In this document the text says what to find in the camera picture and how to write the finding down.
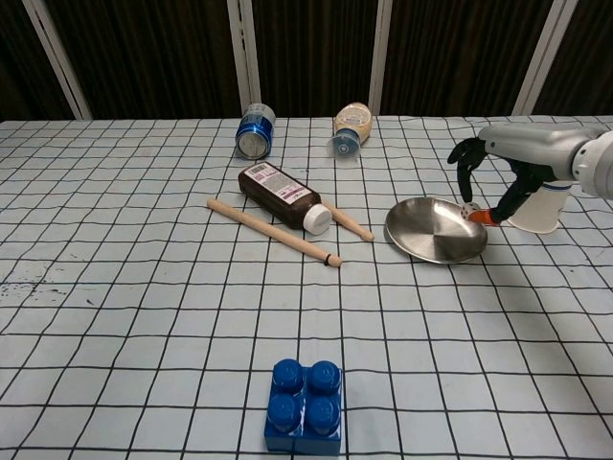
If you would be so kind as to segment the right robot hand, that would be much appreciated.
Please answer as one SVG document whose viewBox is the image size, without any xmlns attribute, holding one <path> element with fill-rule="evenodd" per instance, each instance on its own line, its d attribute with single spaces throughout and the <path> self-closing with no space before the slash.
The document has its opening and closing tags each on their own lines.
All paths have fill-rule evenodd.
<svg viewBox="0 0 613 460">
<path fill-rule="evenodd" d="M 554 129 L 540 124 L 502 124 L 484 127 L 458 143 L 447 158 L 457 167 L 457 181 L 465 205 L 462 217 L 484 225 L 498 225 L 512 217 L 545 183 L 573 181 L 572 166 L 581 147 L 596 139 L 588 128 Z M 472 203 L 472 172 L 493 155 L 508 162 L 515 180 L 498 204 L 480 209 Z"/>
</svg>

